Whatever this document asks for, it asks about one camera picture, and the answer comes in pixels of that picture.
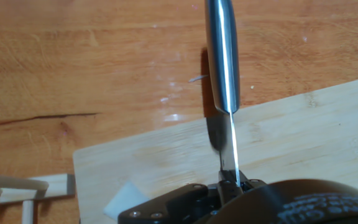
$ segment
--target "wooden cutting board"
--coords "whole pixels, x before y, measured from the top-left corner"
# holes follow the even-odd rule
[[[241,109],[235,123],[248,178],[329,179],[358,188],[358,81]],[[84,224],[115,223],[103,208],[128,180],[149,197],[218,180],[205,119],[81,149],[73,158]]]

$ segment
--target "white plastic piece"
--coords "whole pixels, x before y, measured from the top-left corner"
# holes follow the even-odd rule
[[[23,201],[22,224],[32,224],[34,221],[34,201]]]
[[[127,182],[103,209],[103,213],[117,221],[118,215],[150,200],[132,182]]]

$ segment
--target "wood grain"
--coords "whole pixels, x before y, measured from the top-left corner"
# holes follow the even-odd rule
[[[234,118],[239,167],[248,178],[326,179],[358,188],[358,81],[244,108]],[[115,223],[101,211],[128,180],[150,198],[189,183],[215,184],[220,162],[211,121],[76,151],[82,223]]]
[[[358,79],[358,0],[233,5],[242,107]],[[188,83],[205,46],[201,0],[0,0],[0,175],[73,173],[77,149],[209,115],[208,82]],[[77,223],[78,205],[38,217]]]

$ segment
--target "black mount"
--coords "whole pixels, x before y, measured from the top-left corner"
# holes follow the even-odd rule
[[[234,198],[266,185],[249,180],[240,171],[241,187],[236,184],[234,170],[219,171],[220,181],[205,186],[188,184],[165,195],[122,212],[119,224],[203,224]]]

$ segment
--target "crack in wood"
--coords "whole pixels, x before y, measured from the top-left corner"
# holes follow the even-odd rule
[[[55,118],[66,118],[66,117],[69,117],[69,116],[93,116],[93,115],[97,115],[97,114],[101,114],[101,113],[56,114],[56,115],[36,116],[36,117],[33,117],[33,118],[26,118],[26,119],[14,120],[14,121],[0,122],[0,125],[18,123],[18,122],[23,122],[23,121],[32,121],[32,120],[35,120],[35,119],[55,119]]]

